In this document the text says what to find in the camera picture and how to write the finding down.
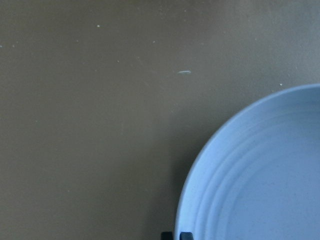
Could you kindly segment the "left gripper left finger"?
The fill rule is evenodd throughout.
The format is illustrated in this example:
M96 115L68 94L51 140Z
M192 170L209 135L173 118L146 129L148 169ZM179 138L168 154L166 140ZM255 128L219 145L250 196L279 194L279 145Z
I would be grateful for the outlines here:
M160 240L173 240L173 232L172 231L163 231L160 234Z

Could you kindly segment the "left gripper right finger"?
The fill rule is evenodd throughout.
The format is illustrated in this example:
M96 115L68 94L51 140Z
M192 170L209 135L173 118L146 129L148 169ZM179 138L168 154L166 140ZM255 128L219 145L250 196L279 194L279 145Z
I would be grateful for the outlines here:
M192 232L181 232L179 235L180 240L194 240Z

